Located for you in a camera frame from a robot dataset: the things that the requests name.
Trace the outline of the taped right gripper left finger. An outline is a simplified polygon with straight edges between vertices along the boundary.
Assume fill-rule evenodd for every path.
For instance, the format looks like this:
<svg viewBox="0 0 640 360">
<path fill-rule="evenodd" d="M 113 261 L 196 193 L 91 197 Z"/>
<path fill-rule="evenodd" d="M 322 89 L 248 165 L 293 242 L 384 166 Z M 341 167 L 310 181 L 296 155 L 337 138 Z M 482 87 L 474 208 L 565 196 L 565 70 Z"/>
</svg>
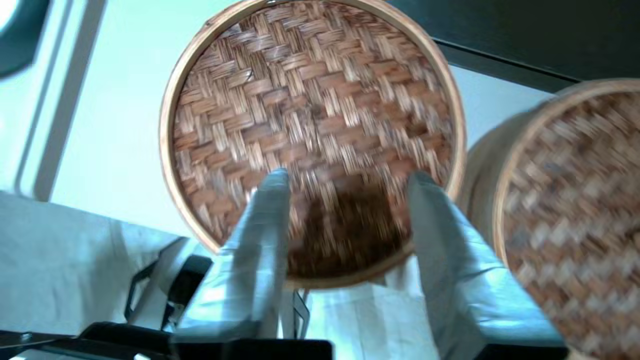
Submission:
<svg viewBox="0 0 640 360">
<path fill-rule="evenodd" d="M 267 174 L 190 299 L 174 342 L 276 338 L 286 277 L 290 180 Z"/>
</svg>

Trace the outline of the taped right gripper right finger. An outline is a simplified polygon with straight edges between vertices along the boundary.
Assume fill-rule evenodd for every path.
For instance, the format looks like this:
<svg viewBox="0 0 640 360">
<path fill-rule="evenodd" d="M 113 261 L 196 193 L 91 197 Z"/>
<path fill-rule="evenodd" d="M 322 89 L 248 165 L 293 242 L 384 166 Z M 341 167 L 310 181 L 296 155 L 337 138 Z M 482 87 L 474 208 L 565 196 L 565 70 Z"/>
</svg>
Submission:
<svg viewBox="0 0 640 360">
<path fill-rule="evenodd" d="M 407 208 L 432 339 L 442 360 L 565 360 L 569 347 L 459 207 L 427 173 Z"/>
</svg>

